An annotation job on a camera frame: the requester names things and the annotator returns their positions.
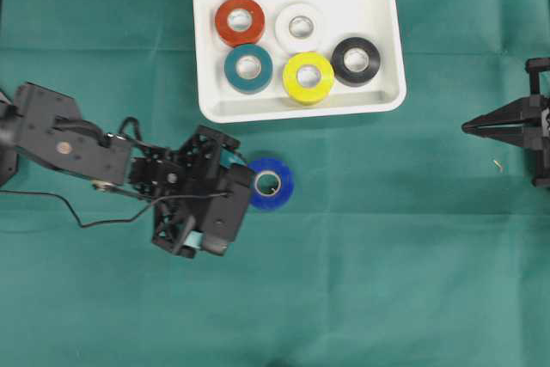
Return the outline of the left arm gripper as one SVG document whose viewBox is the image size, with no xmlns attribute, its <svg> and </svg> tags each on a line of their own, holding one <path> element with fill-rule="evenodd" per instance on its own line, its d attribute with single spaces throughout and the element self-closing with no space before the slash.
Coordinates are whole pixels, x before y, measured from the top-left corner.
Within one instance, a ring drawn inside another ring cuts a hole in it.
<svg viewBox="0 0 550 367">
<path fill-rule="evenodd" d="M 223 132 L 199 125 L 178 151 L 158 150 L 131 159 L 129 183 L 140 193 L 163 201 L 154 207 L 151 242 L 160 249 L 193 259 L 196 248 L 185 245 L 196 227 L 192 212 L 222 212 L 222 177 L 249 180 L 249 168 L 222 163 L 225 152 L 242 160 L 241 142 Z"/>
</svg>

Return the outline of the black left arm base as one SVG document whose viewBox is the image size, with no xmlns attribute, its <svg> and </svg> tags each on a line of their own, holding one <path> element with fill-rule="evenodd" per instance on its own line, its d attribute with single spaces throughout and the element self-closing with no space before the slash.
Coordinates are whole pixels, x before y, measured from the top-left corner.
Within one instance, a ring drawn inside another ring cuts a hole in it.
<svg viewBox="0 0 550 367">
<path fill-rule="evenodd" d="M 1 186 L 18 172 L 18 153 L 15 142 L 20 120 L 17 107 L 1 91 Z"/>
</svg>

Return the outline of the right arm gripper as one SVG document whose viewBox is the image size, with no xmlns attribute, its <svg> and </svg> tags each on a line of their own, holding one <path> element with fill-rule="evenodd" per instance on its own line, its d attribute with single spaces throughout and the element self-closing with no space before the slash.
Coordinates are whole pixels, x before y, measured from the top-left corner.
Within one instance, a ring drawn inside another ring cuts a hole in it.
<svg viewBox="0 0 550 367">
<path fill-rule="evenodd" d="M 549 97 L 541 92 L 541 73 L 549 72 L 549 58 L 529 58 L 529 97 L 517 99 L 462 125 L 462 131 L 479 138 L 490 138 L 534 152 L 535 187 L 549 188 Z M 530 127 L 486 127 L 516 125 L 531 121 Z"/>
</svg>

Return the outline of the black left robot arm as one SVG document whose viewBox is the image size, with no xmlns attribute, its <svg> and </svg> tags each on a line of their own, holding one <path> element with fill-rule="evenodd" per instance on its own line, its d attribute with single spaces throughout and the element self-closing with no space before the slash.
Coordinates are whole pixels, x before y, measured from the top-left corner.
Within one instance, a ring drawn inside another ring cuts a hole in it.
<svg viewBox="0 0 550 367">
<path fill-rule="evenodd" d="M 1 97 L 3 184 L 25 157 L 97 191 L 143 201 L 153 212 L 152 243 L 184 258 L 198 251 L 222 256 L 238 235 L 254 181 L 239 147 L 204 125 L 177 150 L 147 144 L 133 117 L 106 133 L 83 119 L 73 98 L 33 83 L 12 99 Z"/>
</svg>

